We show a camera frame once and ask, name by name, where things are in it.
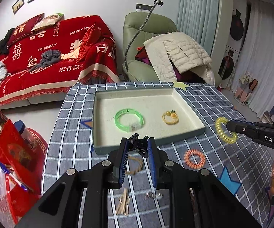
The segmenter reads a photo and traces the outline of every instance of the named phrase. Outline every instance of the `yellow spiral hair tie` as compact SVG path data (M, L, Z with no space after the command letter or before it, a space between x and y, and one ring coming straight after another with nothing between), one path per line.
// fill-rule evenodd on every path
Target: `yellow spiral hair tie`
M237 133L232 133L232 137L229 137L228 135L225 134L224 130L221 127L222 123L226 124L228 121L229 120L226 119L225 117L217 118L215 122L216 132L225 143L234 144L238 138Z

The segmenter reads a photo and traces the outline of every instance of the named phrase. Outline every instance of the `purple fabric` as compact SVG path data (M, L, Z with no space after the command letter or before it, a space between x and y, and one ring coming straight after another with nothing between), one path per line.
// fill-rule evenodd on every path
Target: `purple fabric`
M146 63L147 65L152 66L151 61L150 61L150 59L148 57L139 58L139 60L141 60L141 62L143 62L143 63ZM175 75L176 75L177 81L178 82L182 82L182 76L181 76L181 74L179 73L178 69L175 67L175 65L172 63L171 60L170 60L170 62L171 62L172 66L173 66L173 69L175 71Z

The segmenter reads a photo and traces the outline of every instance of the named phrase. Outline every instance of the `red gift bag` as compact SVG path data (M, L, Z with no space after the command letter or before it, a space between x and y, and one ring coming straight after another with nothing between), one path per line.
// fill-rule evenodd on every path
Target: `red gift bag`
M8 120L0 134L0 155L4 155L19 179L36 195L40 195L45 155L40 146L31 150L15 126Z
M40 195L22 189L9 175L5 176L7 202L13 221L18 223L18 217L23 217L40 199Z

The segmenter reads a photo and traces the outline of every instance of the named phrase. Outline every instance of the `silver screw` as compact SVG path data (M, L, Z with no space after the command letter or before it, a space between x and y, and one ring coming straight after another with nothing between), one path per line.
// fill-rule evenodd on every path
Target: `silver screw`
M210 174L210 171L209 171L208 169L202 169L202 170L200 171L200 173L201 173L201 175L203 175L203 176L208 176L208 175Z
M74 175L74 174L75 174L75 172L76 172L76 170L75 170L75 169L70 168L70 169L68 169L68 170L66 171L66 174L67 174L67 175Z
M174 162L171 161L171 160L167 160L164 162L164 164L167 166L167 167L172 167L174 165Z
M105 160L105 161L102 162L102 165L103 166L109 166L109 165L111 165L111 162L109 160Z

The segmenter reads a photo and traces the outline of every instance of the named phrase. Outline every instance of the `printed pillow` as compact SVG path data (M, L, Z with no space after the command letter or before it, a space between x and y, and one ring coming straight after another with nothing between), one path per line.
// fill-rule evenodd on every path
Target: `printed pillow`
M13 31L10 39L8 41L7 46L12 46L15 42L25 38L26 36L32 34L32 28L42 19L44 13L39 14L28 21L23 22L21 25L17 26L17 28Z
M100 37L101 37L101 31L96 26L96 23L95 23L84 34L83 40L81 42L77 62L85 60L86 54L89 51L90 47L93 46L95 43L97 43Z
M32 28L32 32L44 29L47 26L55 25L60 19L62 19L63 16L64 16L64 14L62 14L62 13L55 13L53 15L43 18L40 22L38 22L34 26L34 28Z

